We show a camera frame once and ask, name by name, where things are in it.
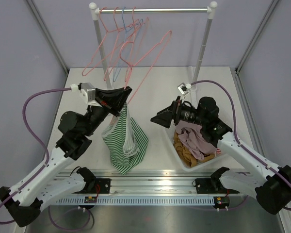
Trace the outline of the mauve pink tank top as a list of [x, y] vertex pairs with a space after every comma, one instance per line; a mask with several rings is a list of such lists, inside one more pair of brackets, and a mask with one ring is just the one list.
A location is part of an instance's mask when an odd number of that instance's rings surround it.
[[203, 161], [205, 155], [215, 154], [217, 148], [208, 143], [201, 134], [202, 126], [180, 121], [176, 126], [176, 133], [181, 143], [190, 151], [195, 159]]

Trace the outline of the green striped tank top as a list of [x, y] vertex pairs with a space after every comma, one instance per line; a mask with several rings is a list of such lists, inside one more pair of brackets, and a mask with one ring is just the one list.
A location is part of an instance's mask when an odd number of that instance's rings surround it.
[[120, 174], [126, 175], [144, 160], [149, 139], [130, 116], [126, 103], [101, 136], [109, 150], [111, 165]]

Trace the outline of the brown tank top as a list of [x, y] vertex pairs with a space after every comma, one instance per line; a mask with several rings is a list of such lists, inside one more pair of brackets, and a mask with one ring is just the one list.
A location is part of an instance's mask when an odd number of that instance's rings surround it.
[[198, 164], [205, 163], [215, 158], [215, 153], [204, 154], [203, 160], [196, 159], [191, 152], [182, 144], [180, 141], [178, 134], [174, 132], [173, 136], [173, 146], [179, 156], [179, 158], [187, 165], [189, 168], [195, 167]]

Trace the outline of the pink wire hanger brown top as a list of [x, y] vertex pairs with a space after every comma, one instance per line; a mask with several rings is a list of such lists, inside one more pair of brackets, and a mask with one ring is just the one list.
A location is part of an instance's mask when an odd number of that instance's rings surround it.
[[110, 82], [110, 77], [109, 77], [109, 68], [111, 68], [111, 70], [114, 68], [114, 65], [112, 65], [113, 62], [117, 63], [119, 60], [119, 56], [117, 56], [117, 58], [113, 58], [114, 54], [116, 53], [116, 51], [118, 50], [118, 48], [120, 46], [122, 46], [129, 38], [131, 38], [132, 36], [134, 36], [135, 31], [137, 29], [137, 25], [139, 24], [139, 20], [137, 20], [137, 22], [134, 21], [134, 18], [132, 18], [132, 23], [131, 24], [126, 24], [125, 20], [124, 20], [124, 13], [125, 13], [125, 7], [122, 8], [122, 10], [120, 11], [121, 13], [121, 17], [122, 17], [122, 27], [119, 27], [119, 25], [117, 24], [116, 21], [116, 10], [118, 9], [118, 7], [116, 7], [113, 11], [113, 20], [115, 23], [115, 29], [112, 31], [108, 31], [107, 28], [104, 26], [104, 23], [101, 21], [101, 23], [103, 24], [104, 28], [105, 28], [105, 36], [107, 36], [108, 34], [111, 33], [116, 33], [116, 39], [114, 42], [114, 46], [111, 50], [111, 52], [106, 56], [106, 58], [109, 56], [109, 63], [108, 66], [105, 70], [105, 74], [104, 74], [104, 81], [106, 82]]

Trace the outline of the blue wire hanger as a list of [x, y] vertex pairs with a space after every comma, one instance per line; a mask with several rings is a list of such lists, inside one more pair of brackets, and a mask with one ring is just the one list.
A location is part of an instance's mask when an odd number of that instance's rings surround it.
[[126, 25], [124, 19], [124, 10], [126, 7], [122, 8], [121, 18], [124, 27], [124, 39], [119, 50], [118, 61], [116, 67], [113, 69], [113, 78], [112, 81], [115, 83], [120, 75], [120, 72], [123, 67], [127, 68], [127, 71], [131, 68], [126, 61], [131, 63], [131, 59], [133, 56], [134, 51], [134, 42], [138, 38], [140, 31], [143, 29], [144, 20], [143, 19], [134, 19], [132, 16], [132, 23], [130, 25]]

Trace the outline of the pink wire hanger mauve top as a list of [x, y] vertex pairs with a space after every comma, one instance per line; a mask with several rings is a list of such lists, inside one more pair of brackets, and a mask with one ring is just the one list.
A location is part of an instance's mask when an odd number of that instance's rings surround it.
[[123, 53], [125, 55], [124, 58], [125, 61], [127, 62], [127, 68], [125, 73], [125, 86], [128, 85], [133, 65], [139, 59], [140, 49], [142, 47], [142, 43], [147, 33], [148, 25], [149, 25], [148, 17], [146, 17], [145, 19], [140, 19], [134, 36], [132, 36], [123, 47]]

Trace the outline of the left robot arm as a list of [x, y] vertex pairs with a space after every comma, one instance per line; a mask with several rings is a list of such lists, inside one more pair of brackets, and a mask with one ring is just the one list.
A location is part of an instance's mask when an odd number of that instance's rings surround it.
[[62, 133], [55, 147], [49, 151], [35, 133], [32, 136], [45, 150], [43, 161], [25, 178], [11, 187], [0, 188], [0, 207], [4, 206], [13, 218], [7, 223], [25, 227], [34, 222], [46, 208], [57, 200], [73, 193], [99, 191], [96, 176], [86, 167], [81, 167], [56, 185], [48, 183], [63, 169], [77, 161], [92, 143], [92, 136], [99, 125], [109, 115], [120, 115], [132, 92], [132, 88], [122, 87], [103, 90], [90, 83], [73, 84], [69, 88], [57, 88], [38, 92], [24, 103], [23, 121], [28, 126], [26, 108], [35, 97], [54, 92], [79, 92], [87, 104], [84, 115], [67, 111], [60, 118], [58, 130]]

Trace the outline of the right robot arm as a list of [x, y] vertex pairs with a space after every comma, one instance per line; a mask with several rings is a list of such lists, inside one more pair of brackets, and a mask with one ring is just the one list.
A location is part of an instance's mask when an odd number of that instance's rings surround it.
[[247, 147], [218, 115], [219, 107], [214, 98], [202, 97], [197, 108], [176, 98], [169, 107], [157, 112], [151, 122], [165, 128], [182, 122], [201, 126], [202, 137], [208, 143], [222, 149], [250, 173], [245, 176], [226, 167], [220, 168], [210, 181], [213, 191], [238, 191], [256, 199], [265, 211], [273, 215], [282, 209], [288, 210], [287, 204], [291, 202], [291, 167], [280, 167]]

